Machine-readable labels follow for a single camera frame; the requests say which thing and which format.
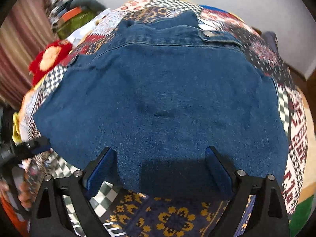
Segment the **orange left sleeve forearm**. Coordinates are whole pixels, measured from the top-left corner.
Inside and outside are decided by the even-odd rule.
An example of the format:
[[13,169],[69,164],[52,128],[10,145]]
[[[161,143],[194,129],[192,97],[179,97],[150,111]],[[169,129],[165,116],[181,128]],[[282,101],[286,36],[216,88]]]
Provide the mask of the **orange left sleeve forearm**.
[[23,236],[23,237],[29,237],[29,232],[28,232],[28,221],[20,221],[17,218],[16,213],[14,212],[11,204],[5,200],[1,196],[1,204],[4,208],[4,211],[6,212],[7,216],[10,218],[11,222],[13,223],[14,227],[18,230],[18,232]]

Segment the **left hand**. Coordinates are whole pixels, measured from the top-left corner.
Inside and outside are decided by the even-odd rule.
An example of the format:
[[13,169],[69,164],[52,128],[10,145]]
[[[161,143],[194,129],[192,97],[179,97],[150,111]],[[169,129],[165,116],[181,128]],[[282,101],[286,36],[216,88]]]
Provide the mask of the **left hand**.
[[[0,185],[1,185],[1,197],[5,199],[8,203],[10,203],[10,200],[8,197],[8,191],[10,190],[9,186],[4,181],[1,181]],[[19,187],[19,190],[20,190],[20,193],[19,193],[18,199],[21,205],[26,209],[31,208],[32,200],[31,200],[31,194],[29,192],[28,183],[26,181],[23,181]]]

